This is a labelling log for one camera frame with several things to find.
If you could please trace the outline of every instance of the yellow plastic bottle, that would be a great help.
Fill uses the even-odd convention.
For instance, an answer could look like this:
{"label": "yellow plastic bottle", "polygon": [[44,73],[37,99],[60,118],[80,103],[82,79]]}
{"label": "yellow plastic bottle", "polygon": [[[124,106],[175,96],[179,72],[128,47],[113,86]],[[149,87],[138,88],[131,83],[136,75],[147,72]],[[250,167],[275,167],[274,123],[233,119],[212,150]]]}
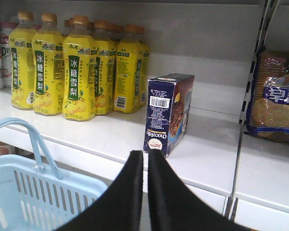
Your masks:
{"label": "yellow plastic bottle", "polygon": [[71,31],[71,21],[72,21],[72,18],[64,20],[64,31],[62,32],[62,36],[64,38],[67,37],[69,32]]}
{"label": "yellow plastic bottle", "polygon": [[114,110],[123,113],[134,113],[139,108],[142,49],[137,30],[136,25],[126,25],[117,47]]}
{"label": "yellow plastic bottle", "polygon": [[32,38],[35,81],[33,109],[36,114],[62,113],[64,92],[63,37],[57,30],[57,15],[42,13],[43,26]]}
{"label": "yellow plastic bottle", "polygon": [[36,31],[33,14],[18,12],[19,24],[10,34],[12,57],[12,106],[21,110],[33,108],[34,65],[32,38]]}
{"label": "yellow plastic bottle", "polygon": [[91,36],[94,34],[94,22],[88,23],[88,31]]}
{"label": "yellow plastic bottle", "polygon": [[140,73],[139,107],[146,104],[147,90],[148,90],[147,71],[148,71],[150,49],[144,39],[144,32],[145,32],[144,30],[145,30],[144,27],[139,26],[138,33],[137,33],[137,38],[138,38],[138,41],[140,42],[140,45],[143,51],[143,62],[142,62],[142,68],[141,68],[141,73]]}
{"label": "yellow plastic bottle", "polygon": [[97,20],[94,27],[93,38],[97,46],[94,86],[96,114],[106,115],[113,110],[116,48],[107,32],[107,21]]}
{"label": "yellow plastic bottle", "polygon": [[97,50],[87,30],[88,22],[88,17],[75,15],[73,29],[63,42],[63,115],[68,120],[86,121],[95,116],[94,64]]}

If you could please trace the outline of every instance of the blue packaging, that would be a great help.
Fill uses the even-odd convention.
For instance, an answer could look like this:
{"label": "blue packaging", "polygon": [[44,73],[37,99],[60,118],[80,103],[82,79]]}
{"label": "blue packaging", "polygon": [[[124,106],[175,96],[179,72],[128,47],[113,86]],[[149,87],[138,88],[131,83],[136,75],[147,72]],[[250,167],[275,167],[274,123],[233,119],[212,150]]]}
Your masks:
{"label": "blue packaging", "polygon": [[144,150],[168,156],[185,134],[194,76],[170,74],[149,80]]}

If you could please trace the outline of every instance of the blue cardboard box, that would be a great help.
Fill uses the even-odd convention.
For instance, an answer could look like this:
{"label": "blue cardboard box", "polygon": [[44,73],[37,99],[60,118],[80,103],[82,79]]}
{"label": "blue cardboard box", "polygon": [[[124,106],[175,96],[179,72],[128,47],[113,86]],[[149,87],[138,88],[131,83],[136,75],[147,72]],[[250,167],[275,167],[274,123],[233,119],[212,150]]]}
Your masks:
{"label": "blue cardboard box", "polygon": [[170,74],[149,80],[144,150],[162,150],[165,156],[185,133],[194,76]]}

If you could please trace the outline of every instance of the printed logo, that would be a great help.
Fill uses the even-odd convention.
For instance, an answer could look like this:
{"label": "printed logo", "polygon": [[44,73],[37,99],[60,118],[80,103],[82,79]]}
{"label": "printed logo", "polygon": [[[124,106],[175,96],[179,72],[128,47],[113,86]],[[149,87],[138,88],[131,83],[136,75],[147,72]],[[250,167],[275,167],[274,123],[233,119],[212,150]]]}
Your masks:
{"label": "printed logo", "polygon": [[162,142],[158,139],[155,139],[155,138],[150,139],[148,142],[148,145],[149,145],[150,149],[162,150],[162,148],[163,148]]}
{"label": "printed logo", "polygon": [[84,49],[84,48],[80,48],[77,52],[77,54],[91,54],[91,49]]}
{"label": "printed logo", "polygon": [[162,139],[166,139],[167,138],[167,134],[166,132],[163,131],[152,131],[152,130],[147,130],[146,134],[149,137],[156,137],[156,138],[162,138]]}
{"label": "printed logo", "polygon": [[55,54],[54,59],[63,59],[63,54]]}
{"label": "printed logo", "polygon": [[126,53],[126,52],[117,52],[118,56],[123,56],[123,57],[129,57],[130,53]]}
{"label": "printed logo", "polygon": [[36,89],[35,92],[39,95],[44,94],[44,52],[42,51],[35,51],[35,58],[37,62],[37,69],[36,69]]}
{"label": "printed logo", "polygon": [[17,50],[16,48],[11,48],[12,52],[12,68],[13,68],[13,88],[18,89],[18,61],[17,61]]}
{"label": "printed logo", "polygon": [[69,55],[68,67],[69,67],[68,98],[70,100],[78,100],[79,57]]}
{"label": "printed logo", "polygon": [[55,45],[54,44],[47,44],[47,43],[43,43],[42,44],[42,50],[55,50]]}
{"label": "printed logo", "polygon": [[15,41],[14,42],[14,44],[15,44],[15,46],[16,47],[26,47],[26,43],[25,43],[25,41]]}
{"label": "printed logo", "polygon": [[268,67],[273,67],[273,66],[281,66],[284,65],[286,62],[286,58],[279,57],[279,58],[267,58],[263,61],[263,66],[268,68]]}
{"label": "printed logo", "polygon": [[141,59],[137,61],[137,68],[135,73],[135,91],[134,95],[139,95],[139,78],[140,78],[140,68],[141,68]]}
{"label": "printed logo", "polygon": [[0,35],[0,44],[9,44],[9,36],[5,34]]}

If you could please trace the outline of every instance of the plastic basket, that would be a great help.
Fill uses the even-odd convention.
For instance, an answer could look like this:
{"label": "plastic basket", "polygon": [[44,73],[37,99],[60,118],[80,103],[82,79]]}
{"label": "plastic basket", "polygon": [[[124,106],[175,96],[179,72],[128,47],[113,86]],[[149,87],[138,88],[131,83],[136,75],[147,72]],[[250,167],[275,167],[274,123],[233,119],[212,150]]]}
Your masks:
{"label": "plastic basket", "polygon": [[[26,127],[36,160],[0,156],[0,231],[54,230],[89,207],[107,186],[100,180],[58,168],[40,133],[17,118],[0,120]],[[40,150],[49,164],[42,163]]]}

